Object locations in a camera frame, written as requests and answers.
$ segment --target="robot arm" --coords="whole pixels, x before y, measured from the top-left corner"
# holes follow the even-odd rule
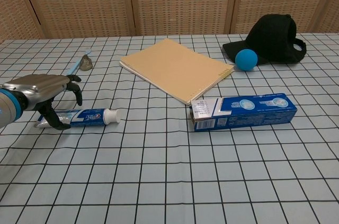
[[[56,95],[64,90],[73,91],[79,106],[82,105],[80,82],[75,75],[27,75],[9,81],[0,88],[0,128],[19,119],[23,111],[39,111],[47,122],[57,130],[69,129],[70,125],[60,122],[52,108]]]

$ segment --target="white tablecloth with black grid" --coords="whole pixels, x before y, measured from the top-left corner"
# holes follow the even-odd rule
[[[299,34],[301,63],[235,71],[203,96],[286,93],[291,123],[198,133],[188,107],[119,66],[166,37],[231,63],[221,46],[245,35],[0,44],[0,84],[65,75],[90,48],[79,108],[122,112],[119,124],[63,132],[24,112],[0,129],[0,223],[339,223],[339,35]],[[72,92],[53,106],[78,108]]]

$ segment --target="notebook cover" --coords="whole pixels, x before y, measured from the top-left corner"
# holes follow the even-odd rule
[[[233,65],[196,53],[170,39],[122,57],[120,65],[185,104],[233,71]]]

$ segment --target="small rock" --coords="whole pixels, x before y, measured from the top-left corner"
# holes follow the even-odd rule
[[[90,57],[88,57],[88,55],[84,55],[80,61],[79,69],[86,71],[92,68],[93,68],[92,60],[90,59]]]

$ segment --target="barcode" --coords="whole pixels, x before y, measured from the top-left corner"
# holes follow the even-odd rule
[[[215,119],[205,120],[197,123],[197,130],[214,128]]]

